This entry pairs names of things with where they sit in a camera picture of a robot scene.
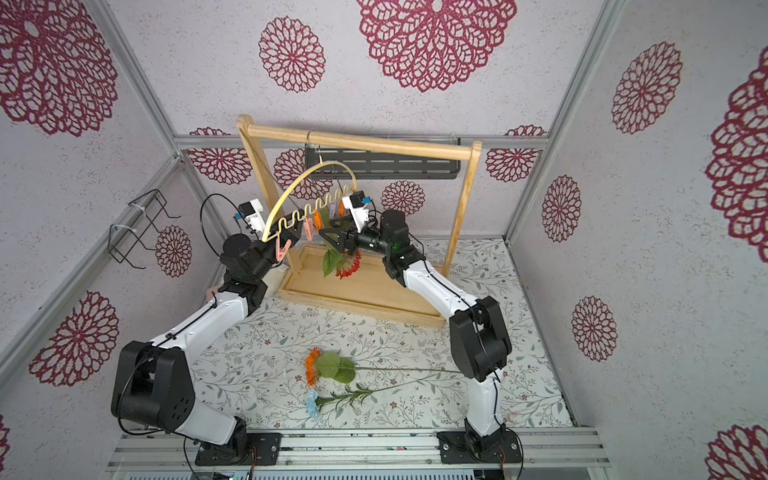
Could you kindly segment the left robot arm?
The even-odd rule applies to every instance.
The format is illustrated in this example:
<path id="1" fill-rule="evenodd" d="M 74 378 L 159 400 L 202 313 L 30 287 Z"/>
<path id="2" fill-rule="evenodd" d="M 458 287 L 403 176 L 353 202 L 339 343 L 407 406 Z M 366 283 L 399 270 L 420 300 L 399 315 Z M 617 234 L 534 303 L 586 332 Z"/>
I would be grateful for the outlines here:
<path id="1" fill-rule="evenodd" d="M 219 257 L 226 267 L 224 283 L 213 298 L 166 333 L 121 350 L 112 415 L 207 444 L 233 443 L 242 423 L 196 397 L 191 365 L 260 307 L 268 290 L 264 277 L 300 238 L 296 227 L 267 242 L 241 233 L 227 238 Z"/>

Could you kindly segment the red artificial flower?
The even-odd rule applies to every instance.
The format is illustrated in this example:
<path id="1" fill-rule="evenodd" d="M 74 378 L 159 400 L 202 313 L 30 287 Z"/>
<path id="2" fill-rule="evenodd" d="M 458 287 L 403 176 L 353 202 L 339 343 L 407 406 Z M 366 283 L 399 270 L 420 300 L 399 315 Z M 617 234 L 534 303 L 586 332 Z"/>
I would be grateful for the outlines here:
<path id="1" fill-rule="evenodd" d="M 329 207 L 321 209 L 321 215 L 323 218 L 323 228 L 329 227 Z M 349 212 L 343 217 L 351 217 Z M 351 277 L 360 268 L 360 252 L 357 250 L 354 254 L 345 253 L 340 254 L 334 248 L 330 247 L 326 243 L 327 251 L 325 252 L 322 261 L 321 268 L 325 277 L 333 273 L 340 280 Z"/>

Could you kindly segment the orange artificial flower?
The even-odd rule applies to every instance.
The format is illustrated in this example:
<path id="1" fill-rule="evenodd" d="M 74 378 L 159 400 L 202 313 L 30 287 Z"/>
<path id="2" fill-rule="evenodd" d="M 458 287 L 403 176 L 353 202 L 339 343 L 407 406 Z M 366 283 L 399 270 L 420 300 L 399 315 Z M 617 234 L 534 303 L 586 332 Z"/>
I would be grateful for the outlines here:
<path id="1" fill-rule="evenodd" d="M 313 348 L 305 359 L 305 376 L 307 384 L 311 387 L 315 386 L 320 379 L 329 379 L 342 385 L 350 385 L 358 378 L 359 372 L 459 374 L 457 370 L 445 368 L 361 366 L 351 358 L 320 348 Z"/>

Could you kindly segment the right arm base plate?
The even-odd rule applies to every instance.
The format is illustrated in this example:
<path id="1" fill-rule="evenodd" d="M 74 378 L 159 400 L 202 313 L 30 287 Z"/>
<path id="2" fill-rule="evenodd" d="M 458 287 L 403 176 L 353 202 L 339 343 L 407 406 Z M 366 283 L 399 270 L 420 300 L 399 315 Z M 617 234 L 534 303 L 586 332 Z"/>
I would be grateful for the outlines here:
<path id="1" fill-rule="evenodd" d="M 472 432 L 442 431 L 436 434 L 443 464 L 521 464 L 524 450 L 510 429 L 479 437 Z"/>

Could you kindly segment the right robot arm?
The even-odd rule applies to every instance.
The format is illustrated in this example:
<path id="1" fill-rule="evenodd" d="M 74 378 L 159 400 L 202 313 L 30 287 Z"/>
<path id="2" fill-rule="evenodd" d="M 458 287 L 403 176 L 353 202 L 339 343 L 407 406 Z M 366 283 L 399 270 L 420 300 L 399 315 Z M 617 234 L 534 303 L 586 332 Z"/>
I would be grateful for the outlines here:
<path id="1" fill-rule="evenodd" d="M 465 447 L 480 456 L 499 446 L 506 429 L 500 416 L 500 383 L 512 352 L 499 303 L 491 296 L 471 295 L 439 273 L 422 242 L 410 233 L 403 212 L 386 210 L 362 227 L 351 221 L 351 216 L 334 218 L 319 235 L 340 254 L 381 254 L 388 276 L 447 321 L 453 362 L 468 382 Z"/>

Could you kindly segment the wooden clothes rack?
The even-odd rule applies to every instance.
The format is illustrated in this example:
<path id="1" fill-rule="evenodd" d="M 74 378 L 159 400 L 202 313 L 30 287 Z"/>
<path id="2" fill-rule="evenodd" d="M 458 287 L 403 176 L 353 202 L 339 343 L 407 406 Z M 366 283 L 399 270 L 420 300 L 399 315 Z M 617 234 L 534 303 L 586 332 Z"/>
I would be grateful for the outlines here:
<path id="1" fill-rule="evenodd" d="M 445 276 L 449 274 L 479 167 L 483 147 L 480 140 L 474 141 L 471 146 L 458 146 L 268 127 L 255 124 L 253 118 L 245 114 L 238 117 L 236 125 L 243 148 L 266 199 L 266 205 L 270 208 L 265 230 L 261 234 L 261 240 L 264 242 L 278 236 L 283 229 L 291 227 L 296 221 L 312 219 L 315 211 L 338 202 L 341 196 L 348 192 L 346 188 L 338 189 L 315 199 L 306 206 L 297 208 L 283 221 L 281 218 L 285 215 L 284 202 L 311 173 L 322 168 L 339 166 L 349 173 L 353 187 L 357 188 L 358 185 L 356 175 L 346 165 L 329 161 L 309 168 L 278 195 L 276 181 L 270 177 L 270 169 L 266 163 L 261 144 L 263 139 L 465 162 L 466 174 L 447 253 L 438 270 Z M 360 269 L 344 280 L 338 280 L 332 275 L 323 275 L 319 264 L 320 247 L 317 245 L 307 244 L 298 254 L 288 252 L 286 258 L 290 269 L 278 289 L 278 296 L 283 300 L 419 326 L 441 328 L 445 324 L 444 318 L 426 300 L 389 278 L 378 254 L 364 253 Z"/>

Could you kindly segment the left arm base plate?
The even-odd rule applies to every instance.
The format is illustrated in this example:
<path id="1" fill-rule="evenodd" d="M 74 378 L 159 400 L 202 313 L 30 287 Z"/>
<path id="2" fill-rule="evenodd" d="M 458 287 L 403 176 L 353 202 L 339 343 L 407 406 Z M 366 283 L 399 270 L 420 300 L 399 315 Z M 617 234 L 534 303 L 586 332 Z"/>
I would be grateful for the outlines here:
<path id="1" fill-rule="evenodd" d="M 224 445 L 203 442 L 195 466 L 275 466 L 283 436 L 280 433 L 249 433 L 246 421 L 235 417 L 235 429 Z"/>

